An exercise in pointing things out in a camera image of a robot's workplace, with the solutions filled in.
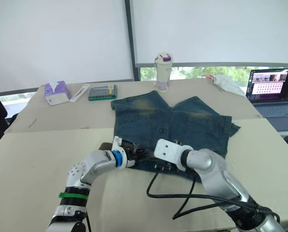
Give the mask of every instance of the white cloth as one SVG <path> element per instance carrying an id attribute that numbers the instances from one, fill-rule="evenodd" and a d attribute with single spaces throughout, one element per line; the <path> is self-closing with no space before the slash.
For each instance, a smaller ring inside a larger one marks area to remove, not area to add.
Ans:
<path id="1" fill-rule="evenodd" d="M 231 77 L 217 74 L 210 75 L 210 78 L 215 85 L 219 86 L 224 91 L 245 97 L 245 93 L 241 90 L 240 86 L 231 79 Z"/>

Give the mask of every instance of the screen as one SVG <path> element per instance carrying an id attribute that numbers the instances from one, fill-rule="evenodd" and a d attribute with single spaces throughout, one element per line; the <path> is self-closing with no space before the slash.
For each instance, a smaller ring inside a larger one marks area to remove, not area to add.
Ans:
<path id="1" fill-rule="evenodd" d="M 288 102 L 288 69 L 252 70 L 246 97 L 251 102 Z"/>

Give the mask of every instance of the tissue box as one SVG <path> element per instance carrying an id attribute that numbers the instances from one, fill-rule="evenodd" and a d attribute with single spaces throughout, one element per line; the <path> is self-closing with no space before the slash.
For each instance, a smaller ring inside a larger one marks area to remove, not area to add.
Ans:
<path id="1" fill-rule="evenodd" d="M 44 97 L 49 105 L 57 105 L 68 102 L 70 99 L 70 92 L 64 81 L 58 81 L 55 84 L 48 83 L 45 85 Z"/>

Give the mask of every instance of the white table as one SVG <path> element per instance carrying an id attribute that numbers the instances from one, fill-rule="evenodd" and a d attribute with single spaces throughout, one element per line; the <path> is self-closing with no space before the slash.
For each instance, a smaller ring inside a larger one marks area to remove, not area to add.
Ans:
<path id="1" fill-rule="evenodd" d="M 229 140 L 230 171 L 259 203 L 288 220 L 288 145 L 264 118 L 235 120 L 242 128 Z M 8 133 L 0 141 L 0 232 L 44 231 L 64 190 L 66 173 L 113 129 Z M 150 199 L 153 174 L 123 169 L 94 182 L 87 209 L 95 232 L 202 231 L 234 224 L 219 208 L 171 219 L 182 199 Z M 190 181 L 161 175 L 154 193 L 187 193 Z M 197 184 L 196 193 L 204 193 Z M 211 203 L 190 200 L 189 207 Z"/>
<path id="2" fill-rule="evenodd" d="M 148 93 L 155 90 L 154 82 L 116 82 L 118 99 Z M 110 83 L 94 83 L 99 86 Z M 75 94 L 82 84 L 68 85 L 71 95 Z M 215 86 L 211 79 L 190 79 L 170 81 L 169 90 L 160 95 L 170 106 L 198 96 L 208 106 L 221 115 L 233 119 L 261 118 L 260 113 L 242 96 L 225 92 Z M 18 115 L 15 122 L 5 132 L 54 131 L 92 128 L 112 128 L 115 123 L 115 112 L 109 100 L 88 101 L 85 94 L 76 102 L 50 106 L 44 98 L 44 86 L 31 98 L 27 107 Z"/>

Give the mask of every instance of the denim fabric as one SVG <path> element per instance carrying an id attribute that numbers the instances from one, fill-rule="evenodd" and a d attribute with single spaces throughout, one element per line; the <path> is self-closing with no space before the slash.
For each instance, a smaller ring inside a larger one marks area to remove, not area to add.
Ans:
<path id="1" fill-rule="evenodd" d="M 154 171 L 155 164 L 165 173 L 179 174 L 175 165 L 153 157 L 160 138 L 190 145 L 199 150 L 208 148 L 225 157 L 227 143 L 240 127 L 231 123 L 230 116 L 221 116 L 198 97 L 184 100 L 174 107 L 164 101 L 157 91 L 111 102 L 116 113 L 114 134 L 147 149 L 148 156 L 133 168 Z"/>

